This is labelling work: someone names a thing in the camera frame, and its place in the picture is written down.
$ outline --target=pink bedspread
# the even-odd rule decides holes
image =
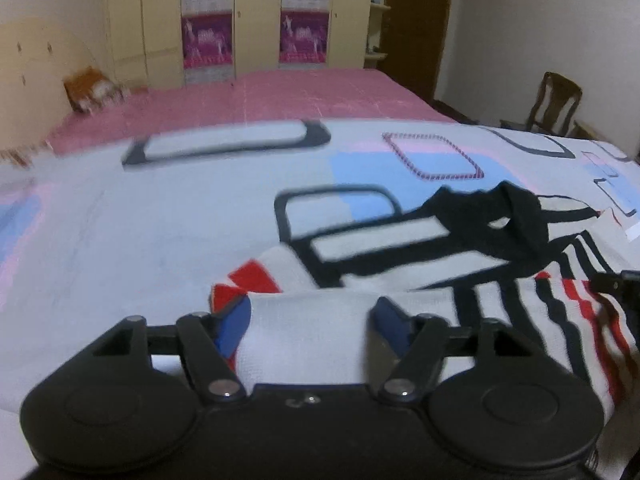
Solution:
[[[65,155],[201,126],[343,118],[454,122],[377,70],[281,70],[133,95],[94,116],[70,116],[47,140]]]

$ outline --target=wooden chair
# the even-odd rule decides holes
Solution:
[[[550,90],[549,104],[542,116],[542,120],[537,120],[538,112],[545,101],[546,93]],[[569,108],[567,115],[562,123],[562,127],[557,133],[554,132],[554,126],[558,122],[560,112],[566,107],[567,103],[573,99],[574,103]],[[578,109],[580,100],[582,99],[582,89],[573,81],[554,72],[547,72],[540,84],[538,98],[536,104],[531,109],[529,119],[526,124],[513,123],[511,121],[500,121],[500,126],[508,130],[521,130],[525,132],[536,132],[542,134],[550,134],[565,137],[569,132],[571,119],[575,111]]]

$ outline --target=metal screw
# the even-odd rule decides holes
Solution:
[[[415,391],[415,384],[409,379],[391,379],[385,383],[385,391],[395,397],[406,397]]]
[[[317,397],[315,395],[309,395],[305,397],[305,402],[307,404],[320,404],[320,397]]]
[[[231,397],[240,391],[240,384],[230,379],[218,379],[209,385],[209,391],[218,397]]]
[[[322,399],[320,399],[320,397],[314,394],[306,394],[304,399],[302,400],[287,399],[284,403],[290,408],[302,408],[302,406],[304,406],[305,404],[308,404],[310,406],[313,406],[314,404],[320,404],[321,400]]]

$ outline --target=wardrobe door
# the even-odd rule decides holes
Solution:
[[[149,86],[184,85],[180,0],[142,0],[146,70]]]
[[[108,0],[108,17],[116,76],[121,82],[146,80],[142,0]]]
[[[280,1],[236,0],[234,13],[236,77],[257,70],[278,68]]]
[[[329,68],[362,68],[371,0],[333,0]]]

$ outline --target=black and white striped shirt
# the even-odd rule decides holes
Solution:
[[[249,386],[367,382],[367,319],[380,296],[410,316],[436,314],[452,325],[501,319],[597,393],[607,420],[614,417],[599,446],[608,457],[600,472],[619,478],[640,446],[640,424],[618,416],[637,395],[638,318],[592,293],[588,279],[635,262],[611,210],[599,215],[569,197],[503,183],[471,194],[440,189],[412,212],[281,244],[231,273],[212,300],[229,286],[281,293],[251,296],[237,360]],[[450,366],[444,376],[459,371]]]
[[[534,275],[597,217],[583,202],[536,197],[504,182],[471,194],[441,188],[409,213],[297,238],[290,246],[320,288],[473,286]]]

